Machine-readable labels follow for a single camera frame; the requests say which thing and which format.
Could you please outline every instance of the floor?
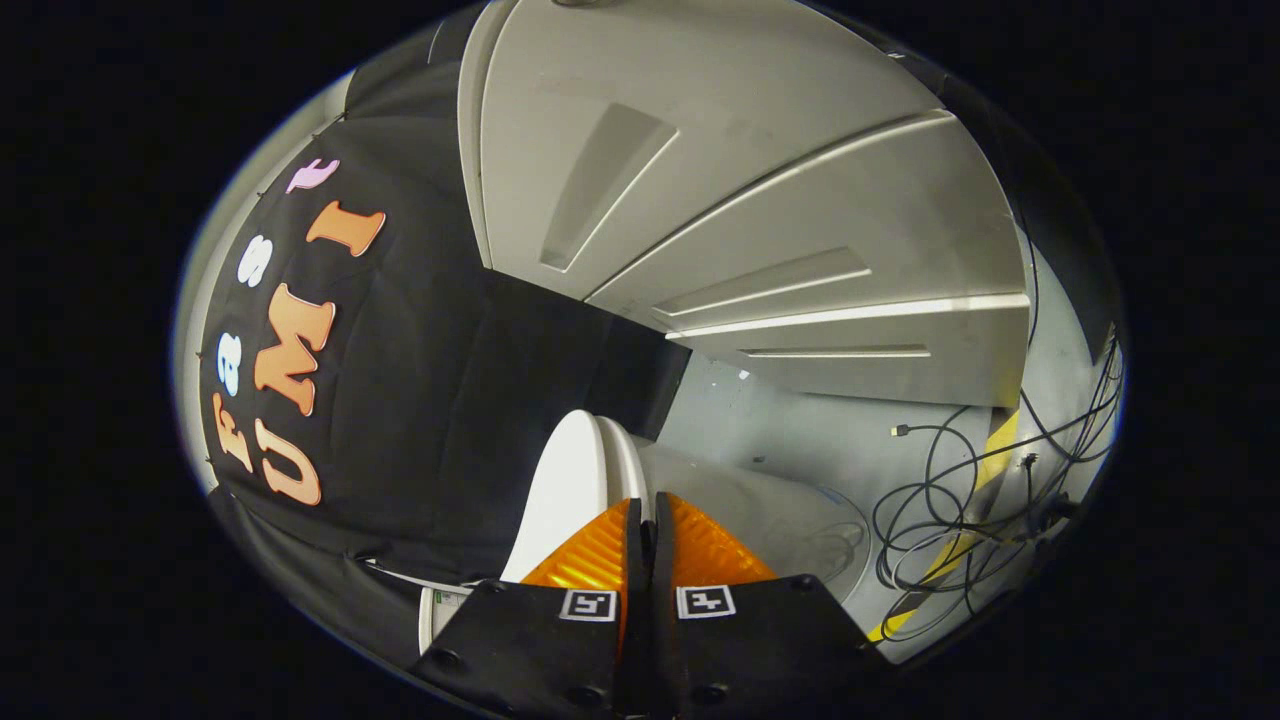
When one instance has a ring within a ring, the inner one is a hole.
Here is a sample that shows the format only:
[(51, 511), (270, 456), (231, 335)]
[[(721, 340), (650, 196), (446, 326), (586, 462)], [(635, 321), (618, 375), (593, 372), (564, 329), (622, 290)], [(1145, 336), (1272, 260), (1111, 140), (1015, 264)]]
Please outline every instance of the floor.
[[(1028, 292), (1032, 291), (1030, 261), (1024, 242), (1024, 266), (1028, 273)], [(1037, 254), (1039, 278), (1039, 319), (1032, 347), (1028, 352), (1023, 389), (1034, 404), (1046, 427), (1061, 425), (1089, 406), (1096, 382), (1102, 372), (1101, 363), (1092, 361), (1084, 336), (1068, 302), (1062, 286), (1052, 268)], [(1117, 375), (1117, 365), (1112, 365)], [(667, 423), (658, 437), (658, 445), (667, 446), (695, 457), (735, 468), (765, 473), (803, 483), (827, 486), (847, 496), (863, 514), (870, 516), (876, 502), (893, 488), (920, 482), (932, 433), (911, 433), (893, 438), (890, 429), (897, 424), (941, 424), (959, 407), (881, 400), (860, 400), (833, 396), (805, 395), (786, 391), (723, 363), (699, 354), (690, 359), (689, 368), (672, 404)], [(978, 452), (986, 443), (992, 410), (973, 407), (965, 411), (952, 427), (964, 433)], [(1093, 451), (1103, 448), (1115, 432), (1119, 413), (1102, 427)], [(1064, 446), (1075, 439), (1075, 429), (1056, 436)], [(1025, 404), (1019, 413), (1016, 439), (1039, 434)], [(951, 466), (969, 456), (964, 445), (943, 436), (934, 459), (934, 469)], [(1011, 456), (1011, 468), (1021, 457), (1036, 452), (1042, 460), (1033, 466), (1037, 488), (1056, 468), (1060, 456), (1046, 441), (1018, 448)], [(1075, 465), (1066, 477), (1064, 489), (1079, 500), (1088, 489), (1102, 460)], [(972, 475), (955, 473), (941, 484), (963, 492)], [(1025, 486), (1007, 482), (1001, 487), (992, 509), (998, 516), (1016, 510), (1025, 502)], [(902, 525), (927, 519), (927, 509), (915, 502), (904, 512)], [(882, 511), (882, 521), (887, 514)], [(1060, 532), (1065, 523), (1051, 530)], [(920, 530), (924, 538), (931, 530)], [(867, 536), (874, 557), (881, 547), (873, 534)], [(914, 544), (910, 536), (904, 543)], [(936, 551), (910, 553), (902, 560), (904, 578), (923, 575), (936, 556)], [(891, 555), (896, 560), (901, 555)], [(1000, 562), (1004, 555), (997, 556)], [(998, 574), (980, 583), (970, 593), (974, 609), (980, 607), (1001, 589), (1016, 584), (1025, 573), (1030, 552), (1021, 552)], [(860, 582), (844, 600), (844, 607), (854, 621), (869, 632), (879, 625), (886, 611), (901, 596), (896, 588), (883, 587), (872, 569), (863, 571)], [(938, 620), (959, 600), (959, 593), (934, 594), (913, 615), (897, 637), (909, 638), (916, 629)], [(942, 638), (947, 632), (968, 619), (961, 606), (950, 612), (932, 629), (902, 642), (886, 642), (881, 651), (893, 662), (901, 662)]]

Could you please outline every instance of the white panel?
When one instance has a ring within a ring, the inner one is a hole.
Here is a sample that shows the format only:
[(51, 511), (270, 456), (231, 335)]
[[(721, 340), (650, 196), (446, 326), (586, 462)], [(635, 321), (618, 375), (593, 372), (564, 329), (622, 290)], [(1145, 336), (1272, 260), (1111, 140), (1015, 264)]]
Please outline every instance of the white panel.
[(604, 442), (595, 418), (573, 410), (547, 438), (502, 579), (524, 580), (582, 525), (608, 509)]
[(526, 0), (479, 110), (493, 268), (585, 299), (763, 176), (936, 108), (896, 63), (796, 3)]
[(1023, 292), (1009, 204), (945, 110), (753, 186), (589, 300), (659, 329)]
[(480, 113), (484, 83), (489, 76), (489, 59), (498, 44), (498, 33), (516, 6), (515, 0), (494, 0), (485, 6), (471, 28), (467, 45), (462, 50), (458, 69), (458, 147), (462, 151), (462, 184), (471, 208), (471, 224), (476, 232), (480, 261), (493, 268), (489, 254), (489, 236), (484, 223), (484, 196), (480, 193)]
[(1011, 407), (1029, 305), (1023, 293), (924, 300), (714, 325), (667, 340), (800, 392)]

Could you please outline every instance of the white toilet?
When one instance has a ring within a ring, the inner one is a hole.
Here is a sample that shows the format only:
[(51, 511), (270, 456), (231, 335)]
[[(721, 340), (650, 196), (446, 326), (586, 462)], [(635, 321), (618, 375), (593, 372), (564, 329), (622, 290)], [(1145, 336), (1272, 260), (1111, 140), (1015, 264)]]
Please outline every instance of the white toilet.
[(778, 577), (817, 575), (837, 601), (867, 568), (867, 520), (835, 491), (691, 457), (575, 410), (543, 448), (502, 579), (522, 580), (623, 498), (641, 498), (641, 518), (653, 519), (658, 492), (705, 511)]

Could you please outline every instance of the cable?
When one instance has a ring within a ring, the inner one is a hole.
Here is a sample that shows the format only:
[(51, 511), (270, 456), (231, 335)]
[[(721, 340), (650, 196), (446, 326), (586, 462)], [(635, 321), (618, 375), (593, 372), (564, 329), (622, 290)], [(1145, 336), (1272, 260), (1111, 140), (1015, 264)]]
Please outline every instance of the cable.
[[(1034, 263), (1034, 249), (1032, 249), (1032, 258)], [(1032, 324), (1033, 328), (1032, 336), (1034, 336), (1034, 327), (1036, 327), (1036, 320), (1033, 320)], [(1009, 528), (1014, 523), (1018, 523), (1019, 520), (1027, 518), (1030, 512), (1036, 511), (1036, 509), (1039, 507), (1046, 498), (1048, 498), (1055, 491), (1057, 491), (1065, 482), (1070, 469), (1074, 465), (1079, 462), (1096, 460), (1103, 456), (1107, 451), (1110, 451), (1111, 445), (1108, 443), (1101, 451), (1094, 452), (1092, 455), (1087, 455), (1093, 447), (1093, 445), (1097, 442), (1097, 439), (1101, 437), (1101, 434), (1106, 430), (1112, 418), (1115, 418), (1116, 410), (1119, 409), (1117, 400), (1123, 391), (1124, 364), (1121, 361), (1119, 372), (1116, 374), (1112, 374), (1112, 365), (1116, 359), (1117, 345), (1119, 345), (1117, 338), (1112, 337), (1111, 347), (1107, 351), (1107, 357), (1106, 361), (1103, 363), (1102, 373), (1100, 374), (1098, 380), (1093, 388), (1093, 395), (1089, 398), (1088, 410), (1085, 410), (1083, 414), (1071, 419), (1068, 423), (1064, 423), (1053, 429), (1046, 428), (1042, 419), (1039, 418), (1039, 414), (1036, 411), (1033, 404), (1030, 402), (1030, 398), (1027, 396), (1025, 392), (1020, 391), (1020, 397), (1023, 402), (1027, 404), (1028, 414), (1032, 416), (1032, 420), (1038, 430), (1037, 436), (979, 455), (974, 451), (973, 445), (963, 433), (950, 427), (952, 421), (955, 421), (965, 410), (968, 410), (968, 407), (961, 407), (960, 410), (954, 413), (950, 418), (947, 418), (947, 420), (943, 421), (941, 425), (904, 424), (904, 425), (897, 425), (892, 429), (891, 434), (893, 437), (901, 437), (909, 434), (913, 430), (924, 430), (924, 429), (934, 430), (934, 437), (933, 441), (931, 442), (929, 454), (925, 460), (924, 480), (920, 483), (909, 483), (906, 486), (890, 491), (877, 501), (876, 506), (872, 510), (872, 529), (882, 544), (881, 551), (877, 553), (876, 557), (877, 579), (884, 587), (904, 591), (904, 594), (896, 602), (893, 602), (893, 605), (890, 607), (888, 612), (886, 612), (884, 619), (881, 623), (881, 632), (884, 635), (886, 641), (904, 642), (919, 637), (931, 630), (932, 628), (937, 626), (956, 607), (959, 607), (960, 603), (965, 605), (970, 615), (975, 615), (977, 610), (970, 597), (974, 588), (978, 584), (983, 583), (984, 580), (1001, 573), (1005, 568), (1009, 566), (1010, 562), (1012, 562), (1016, 557), (1021, 555), (1021, 551), (1029, 543), (1037, 541), (1039, 537), (1039, 533), (1033, 532), (1034, 529), (1029, 527), (1024, 529), (1024, 532), (1020, 532), (1014, 537), (1006, 537), (1005, 533), (1009, 530)], [(1112, 383), (1116, 383), (1116, 387), (1114, 391), (1108, 393)], [(1101, 423), (1100, 423), (1098, 421), (1100, 415), (1103, 411), (1106, 411), (1106, 415), (1101, 416)], [(1073, 438), (1073, 441), (1060, 442), (1057, 439), (1056, 436), (1071, 428), (1075, 428), (1076, 425), (1079, 425), (1079, 434), (1076, 434)], [(933, 457), (937, 446), (941, 441), (941, 437), (945, 433), (950, 433), (960, 438), (965, 443), (965, 447), (969, 450), (969, 457), (940, 473), (934, 473)], [(1030, 454), (1028, 455), (1028, 459), (1021, 464), (1024, 477), (1027, 480), (1025, 505), (1006, 518), (997, 518), (997, 519), (988, 518), (979, 523), (964, 521), (964, 514), (968, 510), (969, 503), (973, 501), (973, 496), (977, 491), (978, 469), (979, 469), (978, 462), (986, 460), (987, 457), (1002, 455), (1018, 447), (1024, 447), (1027, 445), (1042, 439), (1047, 439), (1050, 445), (1053, 447), (1053, 450), (1059, 455), (1061, 455), (1062, 464), (1050, 474), (1048, 482), (1044, 483), (1044, 486), (1039, 489), (1039, 492), (1036, 492), (1034, 489), (1036, 483), (1032, 471), (1032, 465), (1034, 464), (1037, 455)], [(970, 483), (969, 492), (965, 500), (961, 502), (960, 497), (955, 492), (937, 483), (938, 480), (946, 478), (951, 473), (955, 473), (969, 465), (973, 466), (974, 477), (973, 482)], [(951, 501), (951, 505), (955, 507), (956, 511), (956, 518), (954, 520), (943, 518), (942, 514), (940, 512), (940, 509), (934, 506), (932, 497), (932, 493), (934, 491), (941, 492)], [(882, 525), (881, 511), (884, 507), (886, 502), (891, 501), (895, 497), (902, 496), (904, 493), (909, 495), (906, 495), (905, 500), (902, 500), (901, 505), (895, 510), (887, 527)], [(924, 495), (925, 505), (928, 506), (932, 521), (925, 520), (922, 523), (914, 523), (906, 528), (900, 529), (897, 525), (902, 514), (906, 511), (910, 503), (914, 502), (915, 498), (918, 498), (920, 495)], [(906, 544), (904, 542), (902, 538), (905, 536), (919, 530), (934, 530), (934, 532), (915, 541), (911, 544)], [(937, 541), (946, 538), (948, 536), (961, 537), (965, 534), (970, 537), (978, 537), (979, 539), (977, 542), (973, 542), (969, 547), (966, 547), (963, 551), (957, 551), (960, 546), (959, 542), (952, 542), (951, 550), (947, 552), (946, 557), (943, 557), (942, 561), (933, 568), (933, 570), (928, 571), (925, 577), (918, 579), (916, 582), (908, 582), (901, 578), (900, 575), (901, 565), (906, 560), (906, 557), (910, 556), (913, 552), (922, 550), (924, 547), (929, 547), (934, 544)], [(978, 552), (979, 548), (984, 548), (987, 546), (991, 546), (989, 552), (987, 552), (980, 561), (975, 562), (974, 553)], [(1009, 546), (1016, 546), (1016, 550), (992, 568), (991, 565), (995, 561), (996, 556), (1000, 553), (1000, 550), (1002, 547), (1009, 547)], [(902, 552), (904, 555), (896, 559), (896, 561), (891, 562), (888, 553), (893, 551)], [(948, 568), (951, 568), (954, 562), (960, 559), (964, 559), (964, 565), (965, 565), (963, 582), (950, 583), (950, 584), (937, 582), (938, 579), (941, 579), (941, 577), (946, 577), (946, 574), (950, 573)], [(938, 618), (928, 623), (925, 626), (913, 632), (910, 635), (905, 637), (899, 635), (896, 638), (890, 638), (888, 620), (897, 612), (897, 609), (901, 607), (906, 597), (909, 597), (911, 593), (919, 593), (919, 592), (929, 594), (943, 593), (943, 592), (959, 592), (960, 594), (951, 606), (948, 606), (945, 611), (942, 611), (938, 615)]]
[(1032, 341), (1036, 340), (1036, 325), (1039, 324), (1039, 270), (1036, 268), (1036, 247), (1032, 245), (1029, 234), (1027, 236), (1027, 254), (1032, 256), (1032, 286), (1036, 293), (1036, 302), (1032, 305), (1032, 331), (1027, 334), (1027, 347), (1030, 348)]
[[(929, 547), (931, 544), (938, 542), (940, 539), (942, 539), (942, 538), (945, 538), (947, 536), (954, 536), (954, 537), (959, 538), (963, 533), (964, 533), (964, 530), (941, 530), (941, 532), (934, 533), (934, 534), (924, 538), (923, 541), (913, 544), (911, 548), (908, 550), (906, 552), (904, 552), (902, 557), (899, 557), (897, 562), (893, 564), (893, 571), (890, 573), (890, 577), (888, 577), (890, 580), (893, 582), (893, 587), (897, 588), (897, 589), (902, 589), (902, 585), (900, 585), (897, 583), (897, 569), (902, 566), (902, 561), (906, 560), (908, 557), (910, 557), (913, 552), (915, 552), (918, 550), (922, 550), (922, 548), (925, 548), (925, 547)], [(947, 560), (945, 562), (942, 562), (942, 565), (940, 565), (940, 566), (946, 566), (946, 564), (950, 562), (950, 561), (951, 561), (951, 559), (948, 556)]]

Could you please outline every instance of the black cable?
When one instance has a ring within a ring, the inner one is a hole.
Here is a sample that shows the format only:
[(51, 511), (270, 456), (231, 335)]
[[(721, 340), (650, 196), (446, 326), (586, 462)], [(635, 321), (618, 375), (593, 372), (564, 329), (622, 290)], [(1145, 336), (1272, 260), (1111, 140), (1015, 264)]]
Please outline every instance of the black cable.
[[(1065, 423), (1065, 424), (1062, 424), (1062, 425), (1060, 425), (1060, 427), (1057, 427), (1057, 428), (1055, 428), (1052, 430), (1046, 429), (1043, 427), (1043, 424), (1039, 421), (1038, 415), (1036, 415), (1034, 413), (1032, 413), (1033, 414), (1033, 419), (1036, 420), (1036, 424), (1037, 424), (1037, 429), (1041, 430), (1039, 436), (1036, 436), (1036, 437), (1032, 437), (1032, 438), (1027, 438), (1027, 439), (1020, 441), (1020, 442), (1010, 443), (1009, 446), (1005, 446), (1005, 447), (1001, 447), (1001, 448), (997, 448), (997, 450), (993, 450), (993, 451), (989, 451), (989, 452), (984, 452), (982, 455), (977, 455), (977, 454), (973, 452), (972, 443), (968, 442), (968, 438), (965, 438), (957, 430), (954, 430), (954, 429), (950, 428), (950, 423), (954, 421), (966, 409), (961, 409), (957, 413), (955, 413), (941, 427), (940, 425), (920, 425), (919, 428), (914, 428), (914, 427), (909, 427), (909, 425), (901, 425), (900, 428), (902, 428), (905, 432), (910, 432), (911, 429), (934, 429), (937, 432), (934, 434), (933, 443), (931, 445), (931, 457), (925, 462), (925, 468), (927, 468), (925, 480), (923, 483), (911, 483), (909, 486), (904, 486), (904, 487), (896, 488), (895, 491), (891, 491), (890, 493), (886, 493), (876, 503), (876, 507), (872, 511), (873, 530), (876, 532), (877, 538), (881, 539), (882, 546), (883, 546), (882, 550), (881, 550), (881, 552), (877, 555), (877, 562), (876, 562), (877, 578), (881, 580), (881, 583), (884, 584), (884, 585), (887, 585), (887, 587), (897, 587), (897, 588), (906, 589), (908, 593), (910, 593), (910, 592), (929, 592), (929, 593), (934, 593), (934, 592), (952, 592), (952, 591), (957, 591), (959, 589), (959, 591), (964, 591), (964, 593), (965, 593), (964, 600), (968, 603), (969, 602), (968, 601), (968, 593), (973, 588), (974, 584), (983, 582), (984, 579), (995, 575), (996, 573), (998, 573), (1000, 570), (1002, 570), (1005, 566), (1007, 566), (1007, 564), (1012, 561), (1012, 557), (1015, 557), (1021, 551), (1021, 547), (1025, 547), (1025, 543), (1019, 543), (1019, 550), (1012, 556), (1010, 556), (1009, 559), (1006, 559), (1004, 562), (1001, 562), (992, 571), (987, 573), (986, 571), (987, 565), (989, 565), (991, 560), (998, 552), (998, 547), (993, 548), (992, 552), (988, 553), (987, 559), (979, 566), (979, 569), (978, 569), (978, 577), (974, 578), (974, 577), (972, 577), (972, 568), (973, 568), (973, 555), (972, 553), (975, 551), (977, 547), (980, 547), (984, 543), (983, 542), (974, 543), (973, 546), (970, 546), (965, 551), (961, 551), (960, 553), (955, 553), (955, 548), (959, 546), (959, 543), (952, 542), (952, 548), (948, 552), (947, 557), (941, 564), (938, 564), (937, 568), (932, 573), (929, 573), (925, 578), (922, 578), (920, 582), (918, 582), (918, 583), (908, 583), (908, 582), (902, 582), (899, 578), (893, 577), (893, 568), (891, 568), (890, 564), (888, 564), (888, 551), (890, 550), (896, 550), (896, 551), (900, 551), (900, 552), (909, 552), (909, 551), (911, 551), (913, 550), (911, 547), (909, 547), (909, 546), (900, 547), (900, 546), (895, 544), (895, 541), (897, 541), (899, 538), (904, 537), (905, 534), (908, 534), (910, 532), (915, 532), (915, 530), (919, 530), (919, 529), (927, 529), (927, 528), (936, 528), (936, 529), (943, 530), (943, 532), (945, 530), (970, 532), (973, 534), (984, 536), (986, 539), (1001, 539), (1002, 541), (1004, 538), (1001, 538), (997, 533), (1004, 532), (1010, 524), (1012, 524), (1012, 523), (1018, 521), (1019, 519), (1024, 518), (1027, 514), (1029, 514), (1033, 510), (1033, 507), (1037, 503), (1037, 498), (1032, 496), (1032, 493), (1033, 493), (1033, 484), (1034, 483), (1033, 483), (1033, 478), (1032, 478), (1032, 473), (1030, 473), (1030, 468), (1029, 466), (1024, 465), (1024, 469), (1027, 471), (1027, 483), (1028, 483), (1027, 484), (1028, 505), (1025, 507), (1020, 509), (1019, 511), (1014, 512), (1009, 518), (1002, 518), (1002, 519), (997, 519), (997, 520), (989, 520), (988, 519), (988, 520), (984, 520), (982, 523), (964, 523), (964, 521), (959, 521), (959, 520), (957, 521), (947, 521), (947, 520), (943, 520), (938, 515), (938, 512), (936, 511), (936, 509), (932, 506), (932, 496), (929, 493), (933, 492), (933, 491), (940, 491), (943, 495), (946, 495), (952, 501), (952, 503), (955, 503), (957, 506), (957, 510), (960, 512), (960, 518), (963, 518), (964, 510), (966, 510), (969, 502), (972, 502), (973, 492), (975, 491), (975, 487), (977, 487), (977, 473), (978, 473), (978, 465), (977, 465), (977, 462), (978, 461), (984, 460), (986, 457), (991, 457), (991, 456), (995, 456), (995, 455), (1009, 452), (1010, 450), (1014, 450), (1016, 447), (1021, 447), (1021, 446), (1029, 445), (1032, 442), (1037, 442), (1039, 439), (1050, 438), (1052, 441), (1055, 448), (1057, 448), (1064, 455), (1064, 457), (1065, 457), (1066, 461), (1064, 462), (1064, 466), (1053, 474), (1052, 480), (1050, 483), (1046, 483), (1046, 487), (1042, 489), (1041, 493), (1038, 493), (1041, 500), (1043, 497), (1047, 497), (1051, 491), (1053, 491), (1059, 484), (1062, 483), (1062, 480), (1065, 480), (1066, 474), (1070, 470), (1070, 468), (1075, 462), (1078, 462), (1078, 461), (1082, 460), (1080, 454), (1084, 452), (1085, 450), (1088, 450), (1089, 447), (1092, 447), (1093, 442), (1101, 436), (1102, 430), (1106, 428), (1107, 423), (1110, 421), (1110, 419), (1115, 414), (1116, 400), (1119, 397), (1119, 388), (1116, 389), (1116, 392), (1111, 393), (1110, 397), (1107, 397), (1105, 401), (1102, 401), (1101, 404), (1098, 404), (1100, 396), (1106, 393), (1107, 386), (1110, 384), (1106, 380), (1114, 378), (1110, 374), (1110, 365), (1111, 365), (1112, 359), (1115, 356), (1115, 350), (1116, 350), (1116, 343), (1112, 342), (1112, 347), (1108, 351), (1108, 356), (1107, 356), (1107, 361), (1105, 363), (1103, 372), (1102, 372), (1101, 377), (1098, 378), (1098, 383), (1094, 386), (1094, 392), (1093, 392), (1093, 396), (1091, 397), (1091, 402), (1089, 402), (1089, 410), (1087, 410), (1080, 416), (1078, 416), (1078, 418), (1075, 418), (1075, 419), (1073, 419), (1073, 420), (1070, 420), (1070, 421), (1068, 421), (1068, 423)], [(1124, 377), (1123, 369), (1121, 369), (1119, 377), (1121, 377), (1121, 378)], [(1023, 398), (1027, 400), (1025, 393), (1023, 393)], [(1094, 433), (1093, 437), (1087, 441), (1085, 438), (1088, 438), (1089, 430), (1092, 429), (1093, 423), (1097, 420), (1098, 413), (1101, 413), (1102, 410), (1105, 410), (1107, 407), (1110, 407), (1111, 410), (1107, 414), (1106, 419), (1103, 419), (1103, 421), (1098, 427), (1097, 433)], [(1059, 445), (1056, 442), (1056, 439), (1052, 439), (1055, 434), (1061, 433), (1061, 432), (1064, 432), (1064, 430), (1066, 430), (1066, 429), (1069, 429), (1071, 427), (1075, 427), (1076, 424), (1080, 424), (1082, 421), (1085, 423), (1085, 425), (1082, 428), (1080, 434), (1075, 438), (1075, 442), (1073, 443), (1073, 448), (1070, 451), (1068, 451), (1061, 445)], [(932, 451), (936, 450), (937, 442), (941, 438), (941, 436), (942, 436), (943, 432), (951, 432), (951, 433), (956, 434), (957, 437), (960, 437), (961, 439), (964, 439), (965, 443), (966, 443), (966, 446), (970, 448), (970, 457), (969, 457), (969, 460), (966, 460), (964, 462), (959, 462), (959, 464), (954, 465), (952, 468), (948, 468), (947, 470), (943, 470), (942, 473), (932, 474), (929, 471), (932, 469)], [(1101, 456), (1105, 452), (1106, 452), (1106, 450), (1103, 450), (1102, 452), (1097, 454), (1096, 456)], [(955, 496), (955, 493), (952, 493), (951, 491), (948, 491), (945, 487), (937, 486), (936, 483), (937, 483), (937, 480), (940, 480), (941, 478), (948, 475), (950, 473), (952, 473), (955, 470), (959, 470), (960, 468), (964, 468), (965, 465), (970, 465), (970, 464), (974, 465), (974, 482), (973, 482), (973, 486), (970, 488), (969, 497), (966, 497), (965, 502), (961, 503), (960, 500), (959, 500), (959, 497)], [(878, 515), (879, 515), (881, 507), (891, 497), (899, 495), (900, 492), (906, 492), (906, 491), (911, 491), (911, 495), (902, 502), (902, 505), (893, 514), (893, 518), (890, 521), (888, 528), (886, 530), (882, 530), (881, 527), (879, 527), (879, 520), (878, 520)], [(922, 492), (925, 495), (925, 501), (927, 501), (927, 505), (929, 505), (931, 515), (933, 516), (933, 519), (936, 521), (934, 523), (918, 523), (918, 524), (910, 525), (908, 528), (904, 528), (904, 529), (901, 529), (899, 532), (895, 532), (897, 521), (901, 518), (901, 515), (905, 511), (905, 509)], [(929, 585), (929, 584), (925, 584), (929, 580), (932, 580), (933, 575), (938, 574), (940, 570), (947, 568), (950, 564), (952, 564), (955, 560), (957, 560), (960, 557), (965, 559), (965, 582), (964, 583), (961, 583), (959, 585)]]
[(1032, 305), (1032, 332), (1027, 334), (1027, 347), (1030, 348), (1036, 340), (1036, 325), (1039, 324), (1039, 270), (1036, 268), (1036, 247), (1032, 245), (1030, 234), (1027, 236), (1027, 254), (1032, 256), (1032, 286), (1034, 287), (1036, 304)]
[[(969, 407), (970, 407), (969, 405), (965, 405), (964, 407), (961, 407), (961, 409), (956, 410), (955, 413), (952, 413), (950, 418), (947, 418), (946, 420), (942, 421), (941, 427), (919, 425), (918, 428), (911, 428), (911, 429), (931, 429), (932, 428), (932, 429), (937, 430), (937, 432), (933, 433), (933, 442), (929, 443), (929, 455), (924, 459), (924, 478), (925, 479), (928, 479), (929, 478), (929, 473), (933, 471), (933, 452), (938, 448), (938, 441), (942, 439), (942, 433), (943, 432), (950, 432), (950, 433), (954, 433), (956, 437), (959, 437), (960, 441), (964, 442), (965, 447), (969, 448), (969, 456), (970, 457), (974, 456), (974, 455), (977, 455), (973, 451), (973, 443), (969, 442), (969, 438), (966, 438), (964, 434), (961, 434), (957, 430), (955, 430), (955, 429), (951, 428), (951, 423), (954, 423), (957, 418), (960, 418), (960, 415), (964, 415), (965, 410), (968, 410)], [(969, 497), (965, 498), (964, 506), (961, 506), (961, 509), (960, 509), (960, 514), (961, 515), (969, 507), (969, 501), (973, 500), (973, 493), (974, 493), (974, 491), (977, 488), (978, 488), (978, 466), (974, 465), (974, 468), (973, 468), (973, 487), (969, 489)], [(927, 492), (924, 493), (924, 503), (929, 507), (929, 514), (933, 515), (933, 518), (936, 520), (941, 520), (941, 518), (938, 518), (937, 511), (933, 510), (933, 498)]]

